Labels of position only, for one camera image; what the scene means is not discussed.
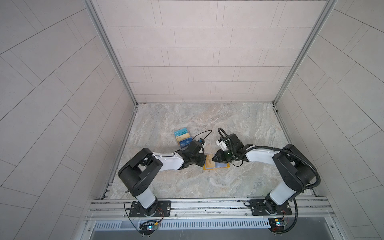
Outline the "yellow leather card holder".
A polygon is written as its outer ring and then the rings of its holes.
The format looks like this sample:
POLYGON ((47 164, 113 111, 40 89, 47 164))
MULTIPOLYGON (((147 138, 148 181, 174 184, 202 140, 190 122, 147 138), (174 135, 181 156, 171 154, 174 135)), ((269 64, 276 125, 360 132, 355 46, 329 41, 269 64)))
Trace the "yellow leather card holder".
MULTIPOLYGON (((206 155, 206 160, 207 160, 207 159, 211 159, 211 160, 213 161, 213 157, 214 157, 214 154, 207 154, 207 155, 206 155)), ((230 167, 230 164, 228 164, 228 163, 217 163, 217 162, 215 162, 215 163, 216 163, 216 167, 215 167, 214 169, 210 169, 210 170, 225 169, 225 168, 229 168, 229 167, 230 167)))

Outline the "beige gold credit card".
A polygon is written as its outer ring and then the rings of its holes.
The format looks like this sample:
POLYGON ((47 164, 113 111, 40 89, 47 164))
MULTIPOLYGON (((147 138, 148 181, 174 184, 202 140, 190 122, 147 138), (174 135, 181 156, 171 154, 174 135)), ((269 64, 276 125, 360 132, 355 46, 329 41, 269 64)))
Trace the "beige gold credit card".
POLYGON ((205 169, 206 170, 214 169, 215 167, 216 167, 215 162, 213 162, 211 159, 206 160, 206 162, 205 162, 205 169))

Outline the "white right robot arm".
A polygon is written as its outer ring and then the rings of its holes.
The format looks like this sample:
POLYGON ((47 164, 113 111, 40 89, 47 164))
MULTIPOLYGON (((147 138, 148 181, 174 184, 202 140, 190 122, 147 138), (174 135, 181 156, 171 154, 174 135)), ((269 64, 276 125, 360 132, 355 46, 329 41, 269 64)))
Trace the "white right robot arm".
POLYGON ((317 187, 320 175, 315 166, 294 146, 284 148, 244 145, 235 134, 223 136, 216 141, 221 148, 213 157, 217 163, 258 162, 275 166, 282 181, 266 196, 265 206, 276 212, 286 201, 292 201, 307 189, 317 187))

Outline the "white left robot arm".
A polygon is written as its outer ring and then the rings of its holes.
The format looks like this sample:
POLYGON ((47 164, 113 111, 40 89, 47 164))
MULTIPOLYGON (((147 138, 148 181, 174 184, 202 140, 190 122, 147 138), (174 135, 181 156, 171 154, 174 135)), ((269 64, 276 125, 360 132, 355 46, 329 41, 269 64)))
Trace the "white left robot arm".
POLYGON ((149 186, 156 175, 161 171, 183 170, 191 165, 203 167, 206 162, 204 144, 203 139, 193 140, 186 148, 171 154, 154 153, 143 148, 119 169, 118 177, 141 207, 153 212, 158 199, 149 186))

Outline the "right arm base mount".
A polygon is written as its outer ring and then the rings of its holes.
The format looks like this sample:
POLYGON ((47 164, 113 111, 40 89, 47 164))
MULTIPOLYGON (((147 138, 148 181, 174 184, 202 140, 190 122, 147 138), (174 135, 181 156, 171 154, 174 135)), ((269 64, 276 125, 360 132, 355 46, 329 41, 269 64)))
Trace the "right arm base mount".
POLYGON ((253 216, 290 216, 293 214, 289 201, 277 205, 272 200, 252 199, 246 201, 244 205, 251 209, 253 216))

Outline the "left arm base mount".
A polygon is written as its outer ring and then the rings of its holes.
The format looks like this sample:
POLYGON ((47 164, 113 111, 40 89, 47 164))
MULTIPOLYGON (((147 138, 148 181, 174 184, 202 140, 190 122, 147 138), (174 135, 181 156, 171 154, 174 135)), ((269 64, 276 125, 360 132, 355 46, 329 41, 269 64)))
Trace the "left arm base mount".
POLYGON ((131 218, 160 218, 169 217, 171 211, 171 201, 156 200, 149 208, 145 209, 138 201, 134 201, 127 210, 131 218))

